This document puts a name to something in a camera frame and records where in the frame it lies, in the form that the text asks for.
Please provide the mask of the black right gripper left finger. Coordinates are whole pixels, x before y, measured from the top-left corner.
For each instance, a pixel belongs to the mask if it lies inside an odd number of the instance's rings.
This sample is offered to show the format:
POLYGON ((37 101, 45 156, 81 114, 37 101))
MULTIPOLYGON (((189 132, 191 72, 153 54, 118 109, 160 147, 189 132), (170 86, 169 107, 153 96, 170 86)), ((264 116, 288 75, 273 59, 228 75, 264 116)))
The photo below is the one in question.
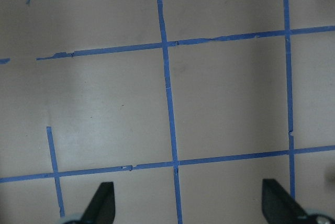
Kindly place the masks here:
POLYGON ((114 223, 116 215, 113 182, 102 182, 88 207, 80 218, 80 223, 114 223))

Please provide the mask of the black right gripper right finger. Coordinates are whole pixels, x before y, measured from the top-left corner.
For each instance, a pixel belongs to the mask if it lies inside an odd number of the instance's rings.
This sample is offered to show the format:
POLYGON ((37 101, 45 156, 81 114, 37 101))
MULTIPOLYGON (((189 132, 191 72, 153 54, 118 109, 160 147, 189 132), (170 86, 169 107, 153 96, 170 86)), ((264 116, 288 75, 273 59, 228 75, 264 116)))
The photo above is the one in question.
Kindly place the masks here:
POLYGON ((308 214, 275 179, 262 181, 262 214, 271 224, 308 223, 308 214))

